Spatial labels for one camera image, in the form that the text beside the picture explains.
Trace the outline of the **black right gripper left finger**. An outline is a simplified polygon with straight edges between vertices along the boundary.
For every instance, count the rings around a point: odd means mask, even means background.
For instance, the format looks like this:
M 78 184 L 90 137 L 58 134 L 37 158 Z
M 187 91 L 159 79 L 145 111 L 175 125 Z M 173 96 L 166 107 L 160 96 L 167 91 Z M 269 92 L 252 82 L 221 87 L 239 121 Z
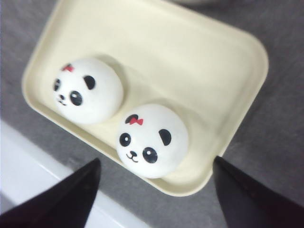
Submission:
M 101 162 L 87 163 L 47 191 L 0 217 L 2 228 L 83 228 L 98 191 Z

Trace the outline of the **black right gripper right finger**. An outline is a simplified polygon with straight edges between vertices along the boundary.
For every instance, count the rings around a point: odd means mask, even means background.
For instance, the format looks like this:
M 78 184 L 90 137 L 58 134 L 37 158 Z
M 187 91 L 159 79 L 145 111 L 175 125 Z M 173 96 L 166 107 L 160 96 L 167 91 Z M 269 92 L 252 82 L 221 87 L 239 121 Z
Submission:
M 302 228 L 303 206 L 274 192 L 222 157 L 214 159 L 217 197 L 229 228 Z

